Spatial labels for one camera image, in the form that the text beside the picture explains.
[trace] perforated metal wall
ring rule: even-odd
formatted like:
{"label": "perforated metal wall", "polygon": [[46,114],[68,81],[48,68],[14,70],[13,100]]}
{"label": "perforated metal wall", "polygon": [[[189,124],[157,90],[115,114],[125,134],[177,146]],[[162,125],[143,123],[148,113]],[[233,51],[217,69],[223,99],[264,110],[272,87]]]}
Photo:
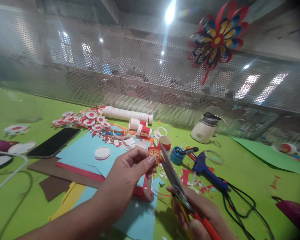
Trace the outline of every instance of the perforated metal wall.
{"label": "perforated metal wall", "polygon": [[[300,148],[291,127],[300,121],[299,63],[238,52],[209,73],[203,92],[205,71],[190,66],[187,40],[163,44],[161,36],[137,34],[0,5],[0,87],[147,112],[189,128],[211,111],[230,126],[220,123],[219,133]],[[285,115],[294,121],[278,130]]]}

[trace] green table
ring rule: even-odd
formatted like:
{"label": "green table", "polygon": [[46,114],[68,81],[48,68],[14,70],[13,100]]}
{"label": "green table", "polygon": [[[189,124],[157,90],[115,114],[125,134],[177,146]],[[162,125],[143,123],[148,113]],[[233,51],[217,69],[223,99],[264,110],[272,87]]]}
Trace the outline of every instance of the green table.
{"label": "green table", "polygon": [[[83,106],[0,88],[0,139],[20,143],[36,141],[39,145],[59,131],[59,129],[55,130],[51,127],[52,120],[60,117],[65,111],[79,111],[82,109],[84,109]],[[29,111],[33,111],[36,116],[43,117],[43,120],[30,124],[30,130],[24,135],[4,136],[3,129],[15,124],[15,120],[23,115],[29,116]],[[116,122],[125,127],[128,126],[127,122],[117,120],[111,122]],[[152,124],[153,129],[158,126],[169,130],[168,134],[172,139],[173,146],[187,144],[199,147],[200,151],[209,149],[220,154],[225,160],[225,165],[219,166],[208,160],[207,165],[214,166],[217,176],[226,179],[256,201],[258,211],[268,221],[276,239],[291,239],[298,234],[297,228],[275,206],[275,201],[271,196],[279,196],[282,199],[300,203],[300,174],[282,171],[265,164],[230,137],[217,135],[210,144],[200,144],[190,137],[189,130],[175,128],[167,124]],[[86,132],[81,132],[73,141]],[[29,159],[29,164],[34,161],[36,159]],[[0,183],[22,163],[23,159],[16,157],[9,166],[0,169]],[[188,163],[191,167],[191,160],[186,157],[182,166],[176,166],[178,174],[181,173],[181,168],[189,168]],[[277,183],[277,190],[270,187],[275,175],[281,177]],[[47,177],[47,175],[24,168],[0,190],[0,239],[14,239],[42,226],[47,223],[48,216],[56,212],[64,193],[48,203],[38,184]],[[200,179],[206,185],[210,185],[204,177],[200,177]],[[160,189],[160,193],[168,194],[165,190],[165,187],[169,184],[168,180],[163,180],[166,184]],[[223,207],[221,193],[210,193],[209,195],[205,194],[205,196],[219,206],[238,238],[246,239],[242,230],[227,215]],[[243,209],[247,211],[247,205],[239,197],[235,194],[231,194],[231,197],[238,211],[242,211],[242,213]],[[161,237],[167,239],[178,238],[176,233],[179,228],[178,223],[171,208],[167,207],[168,203],[168,197],[157,203],[154,239],[161,239]],[[256,239],[269,239],[266,228],[255,213],[252,213],[244,221],[244,224]]]}

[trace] green paper sheet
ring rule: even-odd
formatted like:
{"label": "green paper sheet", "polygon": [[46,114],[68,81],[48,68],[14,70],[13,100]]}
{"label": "green paper sheet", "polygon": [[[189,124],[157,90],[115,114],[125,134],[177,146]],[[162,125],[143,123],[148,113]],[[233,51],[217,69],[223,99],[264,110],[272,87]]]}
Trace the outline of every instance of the green paper sheet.
{"label": "green paper sheet", "polygon": [[288,155],[273,150],[270,146],[259,142],[253,142],[247,139],[232,138],[250,152],[272,164],[275,167],[300,174],[300,162]]}

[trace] black smartphone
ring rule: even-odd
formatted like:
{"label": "black smartphone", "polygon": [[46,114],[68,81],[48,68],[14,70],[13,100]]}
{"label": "black smartphone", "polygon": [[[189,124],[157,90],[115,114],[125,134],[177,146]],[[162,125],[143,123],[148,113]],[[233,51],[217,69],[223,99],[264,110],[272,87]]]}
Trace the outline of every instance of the black smartphone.
{"label": "black smartphone", "polygon": [[79,132],[80,129],[77,128],[64,128],[47,141],[28,152],[27,156],[29,158],[52,158]]}

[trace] glue gun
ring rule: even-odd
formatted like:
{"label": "glue gun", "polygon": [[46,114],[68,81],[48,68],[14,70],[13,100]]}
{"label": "glue gun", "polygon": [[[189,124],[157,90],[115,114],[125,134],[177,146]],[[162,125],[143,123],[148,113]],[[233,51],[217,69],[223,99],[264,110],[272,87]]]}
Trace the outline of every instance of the glue gun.
{"label": "glue gun", "polygon": [[229,191],[229,186],[227,183],[222,182],[216,175],[214,175],[206,165],[206,155],[204,152],[200,153],[196,160],[192,170],[196,174],[202,174],[206,179],[208,179],[220,192],[225,193]]}

